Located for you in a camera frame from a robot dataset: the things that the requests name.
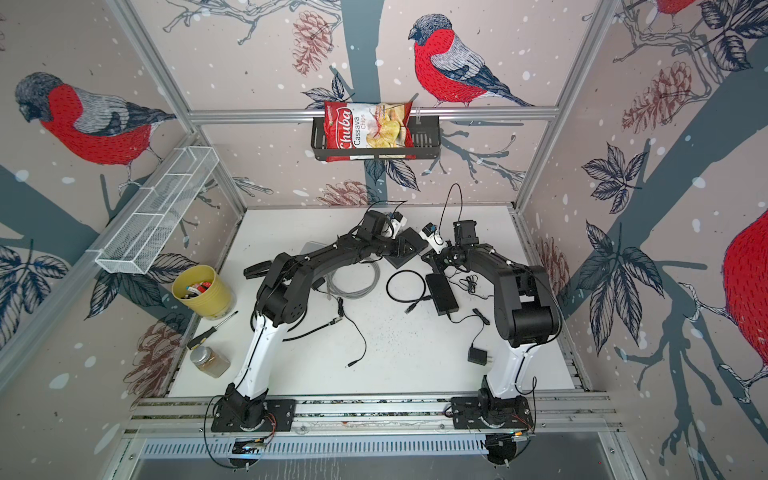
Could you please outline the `ribbed black network switch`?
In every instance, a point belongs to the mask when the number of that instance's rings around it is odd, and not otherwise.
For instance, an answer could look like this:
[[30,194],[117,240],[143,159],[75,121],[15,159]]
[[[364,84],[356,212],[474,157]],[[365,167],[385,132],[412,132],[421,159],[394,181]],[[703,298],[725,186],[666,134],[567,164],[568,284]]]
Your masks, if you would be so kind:
[[430,273],[425,277],[430,297],[439,316],[450,315],[459,311],[459,305],[453,294],[451,283],[443,274]]

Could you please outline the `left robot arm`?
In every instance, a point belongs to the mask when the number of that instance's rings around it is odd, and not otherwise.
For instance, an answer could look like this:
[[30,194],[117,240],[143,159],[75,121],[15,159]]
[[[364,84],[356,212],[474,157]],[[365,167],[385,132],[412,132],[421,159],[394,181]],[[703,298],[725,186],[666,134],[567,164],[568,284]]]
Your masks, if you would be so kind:
[[329,245],[301,255],[281,253],[271,263],[259,265],[264,275],[250,316],[253,338],[235,379],[216,402],[216,432],[255,431],[269,418],[266,397],[277,349],[288,326],[307,313],[314,285],[371,256],[404,264],[423,249],[414,229],[395,226],[402,220],[368,210]]

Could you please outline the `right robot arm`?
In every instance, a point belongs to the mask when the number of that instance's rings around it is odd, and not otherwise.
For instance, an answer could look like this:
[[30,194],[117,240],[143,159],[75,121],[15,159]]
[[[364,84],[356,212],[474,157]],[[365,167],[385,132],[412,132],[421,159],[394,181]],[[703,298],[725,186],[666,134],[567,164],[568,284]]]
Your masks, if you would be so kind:
[[454,223],[454,240],[442,238],[438,227],[426,224],[419,236],[430,250],[422,260],[433,272],[426,285],[440,315],[459,310],[445,269],[453,267],[476,274],[493,286],[493,318],[499,337],[506,342],[491,370],[483,377],[475,399],[461,406],[452,402],[452,417],[459,428],[486,426],[492,429],[533,429],[533,417],[521,391],[520,382],[540,346],[556,339],[562,329],[562,315],[546,271],[515,262],[476,234],[476,222]]

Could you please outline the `left black power adapter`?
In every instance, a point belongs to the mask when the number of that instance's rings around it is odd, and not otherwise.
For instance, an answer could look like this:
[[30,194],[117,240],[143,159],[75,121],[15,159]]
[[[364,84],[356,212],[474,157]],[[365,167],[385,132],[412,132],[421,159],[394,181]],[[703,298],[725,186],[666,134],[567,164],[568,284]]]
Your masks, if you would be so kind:
[[331,292],[329,284],[324,277],[319,280],[315,280],[312,284],[312,288],[318,292],[327,295],[330,299],[336,303],[336,318],[335,322],[340,323],[346,329],[347,350],[346,356],[346,369],[352,369],[361,363],[368,353],[368,341],[363,334],[358,323],[354,321],[347,312],[347,305],[345,299],[339,294]]

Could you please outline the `black power adapter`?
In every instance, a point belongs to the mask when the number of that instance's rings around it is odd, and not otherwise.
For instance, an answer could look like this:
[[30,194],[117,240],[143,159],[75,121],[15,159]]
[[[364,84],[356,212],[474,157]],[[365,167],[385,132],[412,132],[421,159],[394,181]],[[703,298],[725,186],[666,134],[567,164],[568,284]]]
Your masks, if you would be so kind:
[[315,280],[312,284],[312,288],[318,292],[327,295],[330,299],[336,303],[336,318],[335,322],[340,323],[346,329],[347,350],[346,356],[346,369],[352,369],[361,363],[368,353],[368,341],[363,334],[358,323],[354,321],[347,312],[347,305],[345,299],[339,294],[331,292],[329,284],[324,277],[319,280]]
[[479,328],[478,332],[470,342],[468,352],[467,352],[467,361],[472,364],[485,366],[488,362],[488,351],[477,347],[475,343],[480,337],[480,335],[483,333],[485,328],[490,325],[490,320],[488,319],[488,317],[485,316],[478,308],[473,308],[469,315],[466,315],[459,320],[454,320],[451,316],[448,316],[448,320],[454,325],[461,324],[465,320],[468,320],[471,318],[479,319],[481,321],[481,327]]

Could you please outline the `right black power adapter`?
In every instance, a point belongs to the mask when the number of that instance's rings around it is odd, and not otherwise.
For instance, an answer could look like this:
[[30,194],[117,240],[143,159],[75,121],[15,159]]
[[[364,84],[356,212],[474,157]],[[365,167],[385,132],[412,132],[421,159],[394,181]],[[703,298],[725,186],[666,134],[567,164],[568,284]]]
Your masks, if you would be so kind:
[[488,317],[485,316],[478,308],[473,308],[469,315],[466,315],[459,320],[454,320],[451,316],[448,316],[448,320],[454,325],[461,324],[465,320],[468,320],[471,318],[479,319],[481,321],[481,327],[479,328],[478,332],[470,342],[468,352],[467,352],[467,361],[472,364],[485,366],[488,362],[488,351],[477,347],[475,343],[480,337],[480,335],[483,333],[485,328],[490,325],[490,320],[488,319]]

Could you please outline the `red chips bag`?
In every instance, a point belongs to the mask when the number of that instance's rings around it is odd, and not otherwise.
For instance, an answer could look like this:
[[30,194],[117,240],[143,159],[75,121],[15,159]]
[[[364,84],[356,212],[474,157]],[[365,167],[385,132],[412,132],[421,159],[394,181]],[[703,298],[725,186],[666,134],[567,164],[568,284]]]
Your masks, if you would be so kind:
[[325,102],[326,150],[399,149],[414,146],[408,128],[412,103]]

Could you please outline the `black stapler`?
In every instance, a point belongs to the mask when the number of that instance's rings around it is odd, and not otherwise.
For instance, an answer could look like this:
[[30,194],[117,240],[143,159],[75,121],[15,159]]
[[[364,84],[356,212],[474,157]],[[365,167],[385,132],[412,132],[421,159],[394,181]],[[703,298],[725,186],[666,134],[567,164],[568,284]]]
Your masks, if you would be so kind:
[[272,265],[270,260],[251,265],[243,270],[243,276],[246,280],[267,277],[273,271]]

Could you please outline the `yellow cup with markers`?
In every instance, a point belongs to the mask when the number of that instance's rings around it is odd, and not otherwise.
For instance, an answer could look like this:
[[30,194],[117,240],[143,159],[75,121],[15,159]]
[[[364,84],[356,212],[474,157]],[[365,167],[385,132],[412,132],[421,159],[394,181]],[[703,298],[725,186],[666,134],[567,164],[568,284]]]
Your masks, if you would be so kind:
[[182,272],[171,291],[177,300],[203,318],[222,318],[235,306],[231,288],[208,265],[196,265]]

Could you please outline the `glass jar with lid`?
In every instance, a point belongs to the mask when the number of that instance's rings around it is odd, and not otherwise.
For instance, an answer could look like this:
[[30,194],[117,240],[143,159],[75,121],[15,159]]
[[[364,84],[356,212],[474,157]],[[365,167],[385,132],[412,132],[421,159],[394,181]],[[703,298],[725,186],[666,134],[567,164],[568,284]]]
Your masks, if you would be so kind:
[[200,372],[212,378],[221,377],[231,365],[225,356],[205,345],[199,345],[192,349],[189,358]]

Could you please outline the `white small network switch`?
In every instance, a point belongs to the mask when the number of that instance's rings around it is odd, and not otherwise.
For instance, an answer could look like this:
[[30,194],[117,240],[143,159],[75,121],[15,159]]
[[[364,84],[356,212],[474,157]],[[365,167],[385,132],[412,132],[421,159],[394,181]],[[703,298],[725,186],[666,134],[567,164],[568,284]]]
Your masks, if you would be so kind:
[[304,244],[302,249],[300,250],[300,255],[307,255],[311,254],[312,252],[315,252],[317,250],[323,249],[326,247],[326,244],[315,242],[315,241],[309,241]]

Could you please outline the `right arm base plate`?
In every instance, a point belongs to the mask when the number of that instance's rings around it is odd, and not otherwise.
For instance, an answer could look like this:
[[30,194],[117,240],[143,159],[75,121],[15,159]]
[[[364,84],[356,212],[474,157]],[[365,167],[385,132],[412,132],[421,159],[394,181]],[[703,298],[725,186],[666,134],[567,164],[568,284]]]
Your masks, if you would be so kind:
[[444,414],[457,430],[515,429],[531,430],[533,411],[521,395],[499,399],[477,395],[453,397]]

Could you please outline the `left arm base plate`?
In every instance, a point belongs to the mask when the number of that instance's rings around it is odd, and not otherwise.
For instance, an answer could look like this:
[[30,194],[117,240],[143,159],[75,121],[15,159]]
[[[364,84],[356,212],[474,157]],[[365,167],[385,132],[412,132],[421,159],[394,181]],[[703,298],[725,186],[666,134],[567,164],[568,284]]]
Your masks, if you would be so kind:
[[225,396],[214,404],[211,431],[288,432],[293,424],[296,406],[294,399],[245,400],[236,396]]

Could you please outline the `black handled screwdriver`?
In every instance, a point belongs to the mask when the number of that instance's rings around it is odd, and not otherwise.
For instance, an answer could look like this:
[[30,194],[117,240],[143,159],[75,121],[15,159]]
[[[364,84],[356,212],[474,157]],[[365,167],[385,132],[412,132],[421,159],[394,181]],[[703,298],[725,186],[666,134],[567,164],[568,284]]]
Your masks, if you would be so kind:
[[230,319],[232,319],[235,315],[239,313],[238,310],[235,310],[234,312],[227,315],[223,320],[221,320],[216,325],[212,326],[205,332],[201,333],[200,335],[197,335],[193,339],[191,339],[187,344],[186,348],[189,351],[192,351],[196,349],[198,346],[202,345],[208,338],[210,338],[212,335],[214,335],[223,325],[225,325]]

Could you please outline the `white mesh wall shelf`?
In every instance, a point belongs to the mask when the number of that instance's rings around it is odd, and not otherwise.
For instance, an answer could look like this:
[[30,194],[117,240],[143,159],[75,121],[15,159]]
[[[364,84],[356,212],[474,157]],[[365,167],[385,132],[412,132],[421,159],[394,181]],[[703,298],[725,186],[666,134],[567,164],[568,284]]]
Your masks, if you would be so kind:
[[179,149],[159,180],[140,189],[138,206],[99,251],[96,264],[110,274],[147,273],[218,163],[211,147]]

